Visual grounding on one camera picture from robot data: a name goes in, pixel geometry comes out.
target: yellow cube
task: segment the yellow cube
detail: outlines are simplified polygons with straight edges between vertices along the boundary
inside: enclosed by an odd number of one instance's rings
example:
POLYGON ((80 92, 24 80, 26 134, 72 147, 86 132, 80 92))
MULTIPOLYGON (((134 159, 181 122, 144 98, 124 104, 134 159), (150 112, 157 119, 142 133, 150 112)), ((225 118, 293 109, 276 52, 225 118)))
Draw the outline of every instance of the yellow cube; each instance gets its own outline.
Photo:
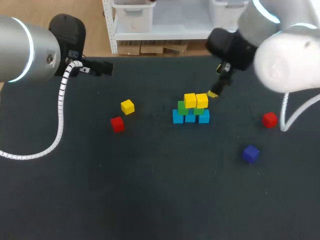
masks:
POLYGON ((196 107, 206 109, 208 107, 208 96, 206 93, 196 94, 196 107))
POLYGON ((184 95, 184 106, 186 109, 193 109, 197 106, 197 98, 195 93, 186 93, 184 95))
POLYGON ((130 99, 128 99, 121 103, 121 109, 125 115, 128 115, 135 111, 135 105, 132 103, 130 99))

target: stacked blocks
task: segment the stacked blocks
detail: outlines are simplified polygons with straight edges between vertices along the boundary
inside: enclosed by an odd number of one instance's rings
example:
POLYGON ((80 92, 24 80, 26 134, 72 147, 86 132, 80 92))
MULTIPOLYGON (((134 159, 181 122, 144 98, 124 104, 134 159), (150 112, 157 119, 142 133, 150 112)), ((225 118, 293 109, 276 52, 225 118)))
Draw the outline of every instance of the stacked blocks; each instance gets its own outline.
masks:
POLYGON ((122 131, 125 130, 124 121, 122 120, 122 118, 120 116, 112 118, 110 120, 110 122, 111 122, 111 125, 112 125, 112 128, 113 128, 113 131, 115 133, 122 132, 122 131))
POLYGON ((197 107, 197 97, 195 93, 186 93, 184 95, 184 106, 186 109, 193 109, 197 107))
POLYGON ((196 115, 194 115, 193 109, 189 109, 188 115, 185 115, 185 122, 186 123, 195 123, 196 122, 196 115))
POLYGON ((278 123, 277 116, 273 112, 266 113, 263 115, 262 123, 268 129, 274 128, 278 123))
POLYGON ((179 115, 188 115, 189 110, 185 107, 184 101, 178 101, 178 114, 179 115))
POLYGON ((128 115, 128 114, 131 114, 135 111, 135 105, 133 104, 133 102, 130 99, 128 99, 128 100, 123 101, 121 103, 121 109, 125 115, 128 115))
POLYGON ((202 115, 199 115, 199 123, 200 124, 208 124, 210 121, 210 113, 208 109, 204 110, 202 115))
POLYGON ((183 124, 184 123, 184 116, 179 115, 177 109, 172 110, 172 118, 173 118, 174 124, 183 124))
POLYGON ((196 108, 206 109, 208 107, 208 96, 206 93, 196 94, 196 108))
POLYGON ((194 115, 202 115, 205 113, 205 110, 203 108, 194 108, 193 109, 193 114, 194 115))
POLYGON ((178 101, 178 109, 172 111, 174 124, 195 123, 197 116, 199 124, 208 124, 210 113, 208 109, 208 96, 206 93, 186 93, 184 101, 178 101))
POLYGON ((248 163, 250 164, 253 164, 258 156, 259 156, 259 153, 260 151, 252 146, 252 145, 249 145, 244 151, 243 151, 243 154, 242 154, 242 157, 244 160, 246 160, 248 163))

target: red cube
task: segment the red cube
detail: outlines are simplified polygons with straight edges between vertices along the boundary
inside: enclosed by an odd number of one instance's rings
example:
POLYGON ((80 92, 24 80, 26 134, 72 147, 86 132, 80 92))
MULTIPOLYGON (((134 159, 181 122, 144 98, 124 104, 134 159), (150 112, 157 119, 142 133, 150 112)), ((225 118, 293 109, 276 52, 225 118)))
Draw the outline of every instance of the red cube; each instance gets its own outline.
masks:
POLYGON ((112 125, 112 128, 113 128, 113 131, 115 133, 122 132, 122 131, 125 130, 124 121, 122 120, 122 118, 120 116, 112 118, 110 120, 110 122, 111 122, 111 125, 112 125))
POLYGON ((278 123, 277 116, 273 112, 266 113, 263 115, 262 123, 268 129, 274 128, 278 123))

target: green cube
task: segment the green cube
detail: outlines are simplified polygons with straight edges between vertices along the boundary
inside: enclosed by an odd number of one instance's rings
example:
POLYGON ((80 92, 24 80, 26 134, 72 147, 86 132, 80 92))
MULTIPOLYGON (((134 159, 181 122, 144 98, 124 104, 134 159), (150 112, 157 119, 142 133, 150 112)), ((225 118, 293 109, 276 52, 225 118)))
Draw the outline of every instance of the green cube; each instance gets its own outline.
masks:
POLYGON ((205 109, 204 108, 194 108, 193 109, 193 114, 194 115, 202 115, 205 113, 205 109))
POLYGON ((179 115, 188 115, 189 110, 185 107, 184 101, 178 101, 178 114, 179 115))

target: block tower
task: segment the block tower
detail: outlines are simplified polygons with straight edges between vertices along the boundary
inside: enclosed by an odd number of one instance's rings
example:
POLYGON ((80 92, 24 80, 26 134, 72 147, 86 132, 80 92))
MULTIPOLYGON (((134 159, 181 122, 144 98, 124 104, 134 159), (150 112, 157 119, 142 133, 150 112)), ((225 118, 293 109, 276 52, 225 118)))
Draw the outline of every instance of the block tower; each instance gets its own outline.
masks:
POLYGON ((206 93, 186 93, 184 101, 178 101, 177 109, 172 111, 174 124, 195 123, 208 124, 210 113, 208 108, 208 96, 206 93))

